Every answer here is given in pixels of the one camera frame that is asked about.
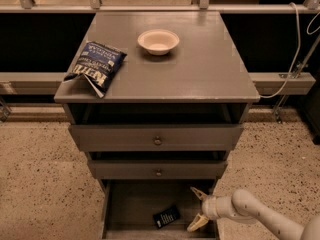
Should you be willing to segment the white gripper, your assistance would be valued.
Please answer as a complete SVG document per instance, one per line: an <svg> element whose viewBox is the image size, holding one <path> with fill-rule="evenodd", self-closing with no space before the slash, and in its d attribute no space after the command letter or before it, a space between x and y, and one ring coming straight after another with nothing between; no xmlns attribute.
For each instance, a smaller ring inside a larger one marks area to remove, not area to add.
<svg viewBox="0 0 320 240"><path fill-rule="evenodd" d="M196 197L202 201L203 214L197 214L190 225L187 227L188 232L194 232L199 228L205 226L209 220L217 220L219 218L217 212L217 198L213 195L208 196L203 191L191 187L191 191Z"/></svg>

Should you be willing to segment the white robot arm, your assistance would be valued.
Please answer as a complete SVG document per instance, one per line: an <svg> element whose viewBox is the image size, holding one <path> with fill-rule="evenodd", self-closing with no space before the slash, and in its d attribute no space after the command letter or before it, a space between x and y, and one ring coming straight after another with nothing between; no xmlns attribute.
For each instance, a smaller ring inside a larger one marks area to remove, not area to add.
<svg viewBox="0 0 320 240"><path fill-rule="evenodd" d="M314 217L302 226L268 208L244 189L237 189L231 196L220 197L207 195L195 187L191 190L202 202L202 212L198 213L188 226L188 232L198 230L209 221L228 218L248 224L259 221L279 240L320 240L320 216Z"/></svg>

